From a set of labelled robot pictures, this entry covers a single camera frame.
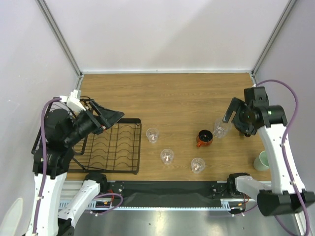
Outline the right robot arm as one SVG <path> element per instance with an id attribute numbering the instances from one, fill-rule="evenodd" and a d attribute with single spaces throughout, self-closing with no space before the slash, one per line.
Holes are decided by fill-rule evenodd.
<path id="1" fill-rule="evenodd" d="M 292 156 L 286 129 L 288 121 L 280 105 L 270 105 L 265 87 L 244 90 L 244 100 L 236 97 L 223 117 L 245 136 L 259 134 L 267 154 L 271 186 L 248 173 L 230 174 L 226 191 L 233 198 L 246 194 L 254 199 L 264 216 L 300 213 L 315 202 L 313 191 L 307 191 Z"/>

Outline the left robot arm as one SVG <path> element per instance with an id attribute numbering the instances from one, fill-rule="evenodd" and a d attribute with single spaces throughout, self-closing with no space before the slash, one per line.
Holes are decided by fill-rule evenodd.
<path id="1" fill-rule="evenodd" d="M 89 134 L 101 134 L 124 116 L 123 112 L 104 108 L 93 99 L 84 106 L 81 99 L 55 97 L 41 112 L 39 136 L 34 144 L 34 202 L 28 236 L 69 236 L 90 202 L 115 196 L 108 189 L 106 175 L 89 173 L 70 203 L 59 209 L 63 184 L 74 146 Z"/>

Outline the small orange mug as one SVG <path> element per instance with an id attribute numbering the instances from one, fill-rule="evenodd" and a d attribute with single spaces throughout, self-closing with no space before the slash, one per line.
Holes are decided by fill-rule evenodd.
<path id="1" fill-rule="evenodd" d="M 213 134 L 209 130 L 201 130 L 198 135 L 196 136 L 196 146 L 202 147 L 202 146 L 209 146 L 213 141 Z"/>

